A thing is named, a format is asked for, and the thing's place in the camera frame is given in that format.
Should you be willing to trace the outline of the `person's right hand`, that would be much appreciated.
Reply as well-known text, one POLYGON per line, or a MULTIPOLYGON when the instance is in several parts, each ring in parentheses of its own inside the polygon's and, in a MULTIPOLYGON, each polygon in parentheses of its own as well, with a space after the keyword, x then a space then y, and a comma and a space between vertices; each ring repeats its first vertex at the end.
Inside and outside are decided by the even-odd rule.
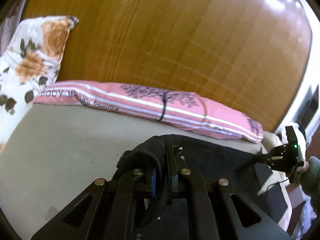
POLYGON ((304 161, 304 165, 300 166, 296 169, 297 173, 304 173, 308 170, 309 168, 309 162, 308 161, 304 161))

